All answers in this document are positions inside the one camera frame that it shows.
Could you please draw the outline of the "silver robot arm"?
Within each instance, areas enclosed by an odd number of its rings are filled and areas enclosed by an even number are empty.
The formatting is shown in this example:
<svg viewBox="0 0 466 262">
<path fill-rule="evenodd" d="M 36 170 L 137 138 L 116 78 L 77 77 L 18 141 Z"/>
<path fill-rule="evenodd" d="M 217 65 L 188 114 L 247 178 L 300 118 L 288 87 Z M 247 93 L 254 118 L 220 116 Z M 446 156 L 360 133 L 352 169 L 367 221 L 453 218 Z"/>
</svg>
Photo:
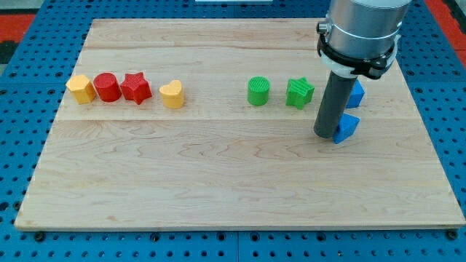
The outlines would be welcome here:
<svg viewBox="0 0 466 262">
<path fill-rule="evenodd" d="M 341 55 L 354 59 L 382 56 L 395 42 L 411 0 L 331 0 L 317 32 Z"/>
</svg>

